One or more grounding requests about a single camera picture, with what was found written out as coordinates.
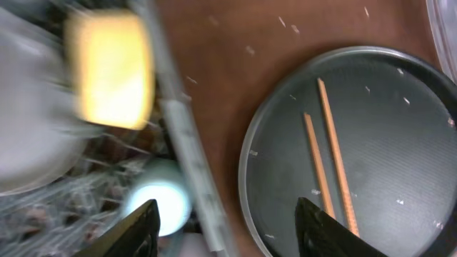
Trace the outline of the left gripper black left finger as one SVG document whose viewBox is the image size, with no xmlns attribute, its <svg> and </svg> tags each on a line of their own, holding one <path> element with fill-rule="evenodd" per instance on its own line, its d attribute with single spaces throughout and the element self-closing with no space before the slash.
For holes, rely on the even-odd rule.
<svg viewBox="0 0 457 257">
<path fill-rule="evenodd" d="M 74 257 L 157 257 L 160 229 L 156 200 L 148 200 Z"/>
</svg>

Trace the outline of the yellow bowl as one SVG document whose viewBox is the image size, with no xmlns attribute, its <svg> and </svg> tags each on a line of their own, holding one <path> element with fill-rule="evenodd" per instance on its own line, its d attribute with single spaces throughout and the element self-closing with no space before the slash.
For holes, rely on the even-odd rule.
<svg viewBox="0 0 457 257">
<path fill-rule="evenodd" d="M 155 67 L 141 17 L 127 9 L 74 12 L 65 25 L 65 47 L 79 117 L 143 129 L 154 105 Z"/>
</svg>

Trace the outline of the white round plate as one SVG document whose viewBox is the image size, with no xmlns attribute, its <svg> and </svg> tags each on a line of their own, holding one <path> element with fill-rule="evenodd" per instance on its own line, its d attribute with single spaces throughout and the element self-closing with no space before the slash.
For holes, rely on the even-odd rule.
<svg viewBox="0 0 457 257">
<path fill-rule="evenodd" d="M 1 10 L 1 195 L 42 187 L 77 162 L 93 129 L 65 87 L 61 45 Z"/>
</svg>

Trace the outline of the light blue plastic cup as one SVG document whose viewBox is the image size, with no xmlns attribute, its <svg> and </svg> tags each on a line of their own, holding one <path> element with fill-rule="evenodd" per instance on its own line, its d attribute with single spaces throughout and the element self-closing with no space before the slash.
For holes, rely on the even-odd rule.
<svg viewBox="0 0 457 257">
<path fill-rule="evenodd" d="M 146 163 L 127 195 L 122 216 L 128 216 L 151 199 L 159 209 L 160 237 L 177 232 L 188 221 L 194 200 L 176 161 L 155 158 Z"/>
</svg>

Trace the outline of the wooden chopstick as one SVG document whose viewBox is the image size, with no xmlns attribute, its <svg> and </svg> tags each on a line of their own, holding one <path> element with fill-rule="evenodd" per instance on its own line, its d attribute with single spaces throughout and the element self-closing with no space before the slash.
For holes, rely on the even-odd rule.
<svg viewBox="0 0 457 257">
<path fill-rule="evenodd" d="M 343 207 L 346 214 L 346 220 L 348 223 L 349 231 L 355 236 L 360 236 L 358 224 L 356 221 L 356 214 L 353 208 L 351 192 L 349 190 L 348 181 L 346 177 L 346 171 L 343 165 L 343 159 L 341 150 L 338 142 L 336 128 L 333 121 L 333 115 L 331 107 L 328 101 L 328 94 L 326 92 L 325 83 L 322 79 L 318 78 L 318 89 L 321 96 L 321 103 L 323 107 L 323 114 L 326 120 L 326 127 L 328 131 L 328 139 L 331 145 L 331 152 L 333 154 L 333 160 L 335 165 L 336 174 L 338 176 L 338 184 L 341 191 L 341 198 L 343 201 Z"/>
<path fill-rule="evenodd" d="M 331 200 L 331 194 L 330 194 L 330 191 L 328 188 L 326 173 L 324 171 L 323 162 L 321 159 L 321 153 L 319 151 L 318 142 L 317 142 L 314 127 L 313 127 L 313 122 L 312 122 L 311 116 L 309 114 L 304 113 L 303 117 L 304 117 L 304 121 L 306 124 L 306 131 L 308 134 L 308 139 L 309 139 L 309 143 L 310 143 L 310 147 L 311 147 L 311 153 L 313 156 L 314 166 L 316 168 L 318 184 L 321 189 L 321 195 L 322 195 L 322 199 L 323 199 L 325 212 L 331 218 L 335 218 L 336 215 L 335 215 L 335 211 L 334 211 L 332 200 Z"/>
</svg>

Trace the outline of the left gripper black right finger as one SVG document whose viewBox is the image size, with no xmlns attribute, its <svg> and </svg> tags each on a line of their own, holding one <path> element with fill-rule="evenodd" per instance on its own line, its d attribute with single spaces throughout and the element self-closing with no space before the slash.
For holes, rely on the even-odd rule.
<svg viewBox="0 0 457 257">
<path fill-rule="evenodd" d="M 300 257 L 386 257 L 307 198 L 298 198 L 295 225 Z"/>
</svg>

